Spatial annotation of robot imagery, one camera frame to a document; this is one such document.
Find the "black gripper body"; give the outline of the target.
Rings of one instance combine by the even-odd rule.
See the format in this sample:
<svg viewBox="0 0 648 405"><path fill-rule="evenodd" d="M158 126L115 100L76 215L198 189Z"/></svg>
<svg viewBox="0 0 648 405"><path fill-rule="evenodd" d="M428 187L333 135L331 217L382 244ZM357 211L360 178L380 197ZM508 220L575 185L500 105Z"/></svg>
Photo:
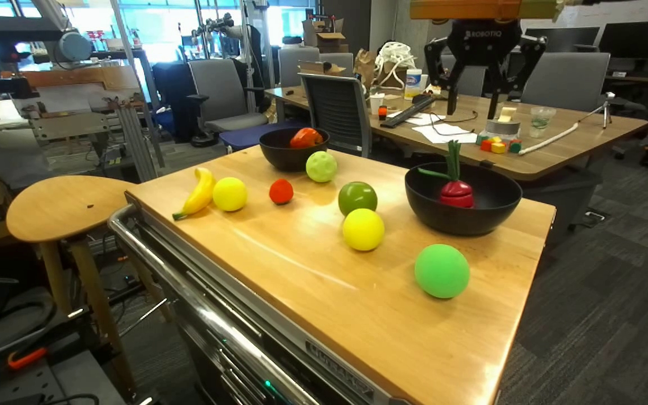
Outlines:
<svg viewBox="0 0 648 405"><path fill-rule="evenodd" d="M500 64L520 42L517 19L455 19L447 46L463 64Z"/></svg>

